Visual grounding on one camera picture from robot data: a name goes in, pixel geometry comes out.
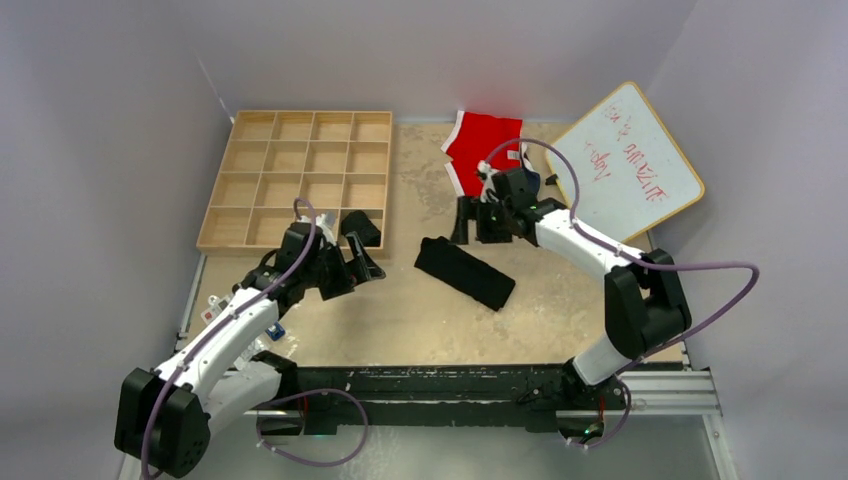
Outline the plain black underwear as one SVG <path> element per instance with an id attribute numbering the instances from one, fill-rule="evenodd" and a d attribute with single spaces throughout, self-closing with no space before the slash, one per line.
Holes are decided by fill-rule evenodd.
<path id="1" fill-rule="evenodd" d="M 421 240 L 414 267 L 492 311 L 501 310 L 516 282 L 445 237 Z"/>

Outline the black striped underwear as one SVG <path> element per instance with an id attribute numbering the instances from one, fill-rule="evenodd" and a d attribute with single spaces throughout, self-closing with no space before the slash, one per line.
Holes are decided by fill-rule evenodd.
<path id="1" fill-rule="evenodd" d="M 381 230 L 363 210 L 346 213 L 340 224 L 340 233 L 342 237 L 356 233 L 365 247 L 379 247 L 382 241 Z"/>

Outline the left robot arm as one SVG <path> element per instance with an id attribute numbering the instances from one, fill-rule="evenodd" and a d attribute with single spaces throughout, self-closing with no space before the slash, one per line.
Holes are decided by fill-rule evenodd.
<path id="1" fill-rule="evenodd" d="M 181 478 L 207 451 L 215 433 L 256 406 L 305 408 L 294 362 L 268 350 L 245 367 L 235 361 L 315 288 L 329 300 L 384 278 L 357 233 L 345 236 L 345 259 L 329 227 L 294 222 L 279 248 L 266 253 L 236 284 L 226 307 L 192 342 L 159 366 L 134 369 L 119 396 L 115 447 L 142 463 L 141 475 Z"/>

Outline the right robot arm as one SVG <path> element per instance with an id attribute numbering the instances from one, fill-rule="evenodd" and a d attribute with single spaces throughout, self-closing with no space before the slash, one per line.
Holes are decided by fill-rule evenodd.
<path id="1" fill-rule="evenodd" d="M 558 254 L 596 277 L 604 296 L 604 331 L 565 365 L 564 399 L 584 407 L 601 383 L 692 324 L 672 257 L 617 243 L 576 218 L 562 202 L 538 199 L 521 168 L 499 171 L 481 162 L 480 195 L 464 198 L 498 236 L 517 237 Z"/>

